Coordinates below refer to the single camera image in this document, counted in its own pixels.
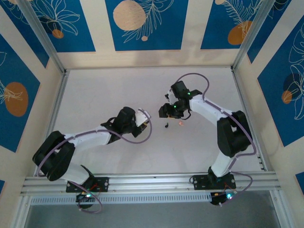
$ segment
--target black cable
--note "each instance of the black cable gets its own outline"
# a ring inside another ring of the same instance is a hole
[[[188,113],[189,113],[189,116],[186,119],[181,118],[181,120],[188,120],[190,118],[190,116],[191,116],[191,112],[190,112],[189,109],[188,109]]]

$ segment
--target orange circle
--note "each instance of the orange circle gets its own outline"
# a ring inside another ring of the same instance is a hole
[[[286,90],[283,92],[282,94],[282,101],[285,103],[285,104],[289,104],[291,102],[293,98],[293,95],[291,94],[290,91]]]
[[[8,112],[16,117],[23,116],[29,104],[29,95],[23,84],[19,82],[9,83],[4,90],[4,94],[6,96],[5,106]]]
[[[245,35],[249,31],[252,21],[244,21],[242,24],[236,25],[228,35],[228,42],[232,45],[240,45],[243,43]]]
[[[63,32],[58,30],[58,29],[54,29],[52,31],[52,35],[57,38],[57,39],[62,39],[63,38]]]

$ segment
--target metal extrusion bar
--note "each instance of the metal extrusion bar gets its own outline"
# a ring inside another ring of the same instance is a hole
[[[244,172],[253,178],[253,184],[249,190],[280,190],[280,184],[275,172]],[[152,193],[182,193],[198,192],[189,182],[191,174],[155,174],[155,175],[96,175],[97,177],[109,177],[109,188],[106,194],[152,194]],[[249,179],[235,175],[237,191],[244,189],[249,184]],[[46,178],[28,177],[25,179],[21,190],[22,196],[73,194],[66,193],[67,183],[64,180],[50,182]]]
[[[242,81],[240,79],[240,76],[238,74],[238,70],[232,72],[232,75],[233,75],[233,78],[235,80],[235,84],[236,84],[236,87],[237,87],[238,94],[240,95],[239,97],[240,97],[240,101],[241,101],[241,104],[242,104],[243,109],[244,109],[244,113],[245,113],[245,115],[247,116],[247,119],[248,119],[248,125],[249,125],[250,131],[252,133],[252,137],[253,137],[254,142],[255,142],[255,144],[257,146],[257,149],[259,151],[259,155],[261,157],[262,165],[263,165],[263,167],[266,171],[273,170],[272,167],[271,167],[271,164],[269,162],[268,157],[263,154],[263,152],[266,151],[263,139],[262,139],[261,135],[254,130],[254,129],[257,129],[256,122],[255,122],[255,117],[252,115],[254,112],[253,112],[252,107],[250,106],[250,104],[248,104],[249,99],[247,97],[246,92],[243,89],[244,86],[243,86]]]
[[[232,70],[236,70],[240,62],[243,60],[244,56],[248,52],[250,46],[252,45],[254,39],[256,38],[260,28],[262,27],[266,17],[268,16],[269,11],[273,7],[276,0],[265,0],[260,9],[258,10],[255,19],[248,31],[247,35],[244,38],[243,43],[239,49],[236,59],[232,64]]]
[[[54,126],[55,126],[56,119],[57,119],[57,116],[58,116],[58,113],[59,113],[59,109],[60,109],[61,101],[62,101],[62,98],[63,98],[63,94],[64,94],[65,89],[66,89],[69,73],[70,72],[67,71],[61,79],[60,87],[59,87],[59,90],[58,90],[58,93],[57,93],[57,96],[56,96],[56,100],[55,100],[54,107],[53,107],[53,110],[52,110],[52,116],[51,116],[50,122],[49,122],[48,127],[47,127],[47,134],[46,134],[45,138],[47,138],[49,136],[49,134],[51,134],[52,131],[54,130]]]
[[[28,21],[28,24],[34,31],[36,37],[40,41],[41,45],[47,52],[48,56],[53,60],[58,70],[62,73],[64,73],[65,68],[63,64],[61,63],[57,52],[49,39],[47,33],[45,32],[42,24],[40,23],[36,13],[34,12],[31,4],[29,1],[25,0],[16,0],[16,3],[18,4],[18,7],[20,8],[22,14],[24,15],[25,19]]]

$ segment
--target leaf drawing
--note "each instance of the leaf drawing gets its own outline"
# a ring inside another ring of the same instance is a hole
[[[301,120],[304,117],[304,24],[294,37],[293,45],[289,53],[290,70],[292,74],[285,81],[288,88],[285,89],[282,99],[288,104],[294,101],[294,119]]]
[[[233,19],[236,25],[242,28],[242,37],[244,38],[248,31],[248,22],[257,13],[263,0],[257,0],[255,3],[251,0],[248,7],[245,7],[242,0],[225,0],[222,5],[226,7],[228,16]]]
[[[12,15],[21,20],[23,23],[28,25],[28,21],[25,19],[25,17],[23,16],[20,8],[18,7],[17,4],[12,3],[9,0],[1,0],[3,2],[3,4],[11,11]]]
[[[271,8],[270,12],[268,13],[268,16],[273,19],[275,11],[282,11],[287,6],[287,3],[289,0],[276,0],[274,2],[273,7]]]
[[[137,0],[136,2],[141,6],[145,13],[144,24],[135,30],[124,31],[123,37],[125,37],[124,43],[135,38],[139,40],[140,38],[148,38],[154,30],[157,29],[158,25],[162,25],[161,13],[166,11],[174,3],[171,0],[170,3],[165,6],[165,2],[168,0]]]
[[[28,24],[19,7],[8,0],[5,3],[14,17]],[[78,35],[78,30],[73,24],[80,19],[80,14],[66,10],[66,0],[32,0],[30,4],[48,34],[56,38],[63,37],[63,31]]]
[[[2,64],[4,63],[6,55],[7,55],[7,53],[0,52],[0,66],[2,66]],[[8,88],[6,88],[0,80],[0,104],[2,104],[5,100],[9,101],[10,98],[14,98],[14,99],[22,101],[21,95],[22,95],[22,92],[21,93],[12,92]]]

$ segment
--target floral line drawing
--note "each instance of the floral line drawing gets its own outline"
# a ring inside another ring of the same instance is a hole
[[[276,0],[274,2],[273,7],[271,8],[270,12],[268,13],[268,16],[272,19],[274,16],[275,11],[282,11],[287,6],[287,3],[289,0]]]
[[[16,18],[28,24],[15,1],[2,0],[2,2]],[[80,14],[67,10],[66,0],[32,0],[30,4],[48,34],[58,39],[63,38],[64,31],[78,35],[73,23],[80,19]]]
[[[294,101],[294,119],[304,117],[304,24],[297,32],[289,53],[291,74],[286,77],[283,85],[282,100],[285,104]]]
[[[113,11],[116,25],[124,31],[123,43],[131,39],[147,41],[148,37],[162,25],[161,13],[169,9],[174,0],[124,0]]]
[[[241,29],[242,41],[251,26],[253,16],[256,15],[262,2],[263,0],[257,0],[254,3],[251,0],[250,5],[245,7],[242,0],[215,0],[217,5],[225,6],[228,16],[233,19],[236,25],[234,32]]]
[[[2,66],[2,64],[5,61],[5,57],[6,57],[7,53],[5,52],[0,52],[0,66]],[[21,93],[14,93],[12,91],[10,91],[8,88],[6,88],[3,83],[0,80],[0,104],[2,104],[5,100],[9,101],[10,99],[17,99],[22,101],[22,92]]]

